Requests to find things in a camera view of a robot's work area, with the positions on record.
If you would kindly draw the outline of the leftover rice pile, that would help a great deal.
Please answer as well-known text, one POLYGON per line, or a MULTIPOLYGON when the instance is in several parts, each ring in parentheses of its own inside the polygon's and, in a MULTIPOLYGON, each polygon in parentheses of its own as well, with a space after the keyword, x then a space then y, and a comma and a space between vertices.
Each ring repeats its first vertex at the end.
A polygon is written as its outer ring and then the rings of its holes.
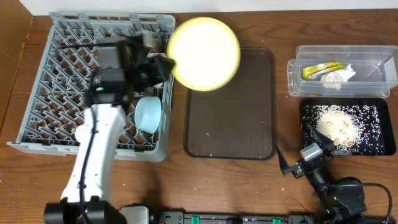
POLYGON ((305 105, 302 111, 304 145, 316 141, 312 126, 335 145, 334 155, 386 154, 379 112, 371 105, 305 105))

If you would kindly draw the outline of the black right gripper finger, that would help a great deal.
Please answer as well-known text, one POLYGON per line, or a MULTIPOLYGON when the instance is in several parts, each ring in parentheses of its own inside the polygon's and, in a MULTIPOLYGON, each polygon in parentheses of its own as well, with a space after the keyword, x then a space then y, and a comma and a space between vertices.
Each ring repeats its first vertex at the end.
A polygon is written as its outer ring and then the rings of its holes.
POLYGON ((323 135, 321 132, 317 131, 311 124, 309 124, 308 127, 310 128, 313 136, 320 145, 323 153, 326 156, 331 156, 332 152, 335 150, 334 141, 323 135))
POLYGON ((288 174, 290 172, 290 166, 288 162, 286 161, 285 157, 283 156, 282 152, 280 151, 278 145, 275 145, 275 151, 277 153, 278 159, 279 159, 279 167, 284 175, 288 174))

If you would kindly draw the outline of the light blue plastic bowl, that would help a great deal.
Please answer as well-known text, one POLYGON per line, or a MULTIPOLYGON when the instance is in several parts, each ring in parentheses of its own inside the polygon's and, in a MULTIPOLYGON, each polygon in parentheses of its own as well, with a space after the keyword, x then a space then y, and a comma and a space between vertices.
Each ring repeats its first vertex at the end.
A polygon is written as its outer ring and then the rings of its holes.
POLYGON ((154 134, 160 124, 162 116, 162 103, 157 96, 141 98, 134 110, 136 128, 154 134))

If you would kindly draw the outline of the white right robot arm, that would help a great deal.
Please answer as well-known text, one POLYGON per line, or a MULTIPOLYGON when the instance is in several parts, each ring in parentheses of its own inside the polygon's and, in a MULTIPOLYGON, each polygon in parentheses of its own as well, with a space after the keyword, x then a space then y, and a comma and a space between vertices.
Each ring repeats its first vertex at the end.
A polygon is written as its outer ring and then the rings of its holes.
POLYGON ((291 173, 296 179, 306 177, 314 189, 325 214, 313 219, 314 223, 358 223, 366 211, 364 190, 354 177, 335 179, 328 166, 336 149, 333 140, 309 126, 315 142, 300 151, 302 158, 288 165, 278 146, 275 147, 284 175, 291 173))

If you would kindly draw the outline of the yellow plastic plate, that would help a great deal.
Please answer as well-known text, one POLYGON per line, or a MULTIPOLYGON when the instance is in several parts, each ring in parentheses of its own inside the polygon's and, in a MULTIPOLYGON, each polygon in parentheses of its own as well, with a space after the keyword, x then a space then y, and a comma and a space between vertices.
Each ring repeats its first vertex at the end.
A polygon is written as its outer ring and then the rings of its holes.
POLYGON ((236 34, 224 22, 195 17, 176 28, 167 56, 175 60, 172 73, 183 86, 213 91, 232 80, 238 71, 241 50, 236 34))

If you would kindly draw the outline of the green snack wrapper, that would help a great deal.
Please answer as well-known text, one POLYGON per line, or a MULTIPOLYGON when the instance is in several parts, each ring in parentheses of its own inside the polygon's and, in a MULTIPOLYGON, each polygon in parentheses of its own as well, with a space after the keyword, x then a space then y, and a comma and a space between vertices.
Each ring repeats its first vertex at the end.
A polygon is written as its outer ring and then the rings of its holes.
POLYGON ((303 78, 305 80, 314 80, 318 77, 345 68, 345 64, 342 62, 327 62, 307 67, 303 69, 303 78))

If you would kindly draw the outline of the pale green plastic cup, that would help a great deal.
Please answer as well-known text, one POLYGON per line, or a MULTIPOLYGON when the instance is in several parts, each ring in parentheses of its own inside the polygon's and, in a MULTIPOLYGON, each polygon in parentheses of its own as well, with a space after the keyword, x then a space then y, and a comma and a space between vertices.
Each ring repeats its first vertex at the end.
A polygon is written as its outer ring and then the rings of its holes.
POLYGON ((81 145, 87 146, 91 136, 90 132, 90 127, 88 125, 82 124, 76 128, 75 138, 81 145))

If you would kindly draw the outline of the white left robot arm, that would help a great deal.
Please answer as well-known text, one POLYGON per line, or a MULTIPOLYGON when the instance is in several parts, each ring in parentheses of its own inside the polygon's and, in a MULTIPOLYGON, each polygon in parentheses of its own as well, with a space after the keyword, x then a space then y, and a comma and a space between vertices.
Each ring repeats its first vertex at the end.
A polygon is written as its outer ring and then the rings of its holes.
POLYGON ((72 174, 61 199, 48 203, 45 223, 158 223, 149 207, 135 203, 111 205, 111 176, 120 134, 136 92, 165 82, 175 61, 151 55, 154 33, 106 37, 95 43, 100 66, 85 90, 84 123, 78 127, 80 143, 72 174))

